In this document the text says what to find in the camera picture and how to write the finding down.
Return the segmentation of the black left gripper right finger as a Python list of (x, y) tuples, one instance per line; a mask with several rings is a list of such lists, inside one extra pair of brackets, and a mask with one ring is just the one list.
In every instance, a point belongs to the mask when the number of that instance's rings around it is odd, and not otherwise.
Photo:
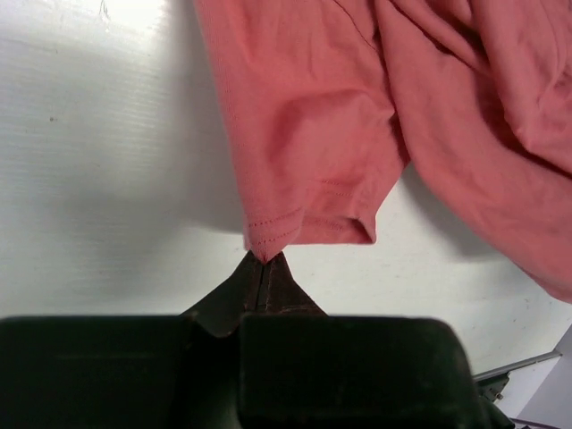
[(488, 428), (467, 355), (432, 318), (326, 315), (284, 255), (239, 328), (245, 428)]

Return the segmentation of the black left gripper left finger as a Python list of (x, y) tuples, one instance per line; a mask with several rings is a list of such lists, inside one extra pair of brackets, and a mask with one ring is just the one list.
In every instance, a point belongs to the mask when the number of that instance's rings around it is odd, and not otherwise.
[(2, 427), (224, 425), (234, 396), (234, 333), (259, 278), (245, 258), (179, 315), (3, 319)]

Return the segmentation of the pink red t-shirt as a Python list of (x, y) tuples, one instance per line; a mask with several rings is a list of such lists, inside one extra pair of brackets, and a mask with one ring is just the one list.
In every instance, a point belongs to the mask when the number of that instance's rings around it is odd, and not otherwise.
[(245, 246), (372, 244), (404, 169), (571, 299), (568, 1), (197, 1)]

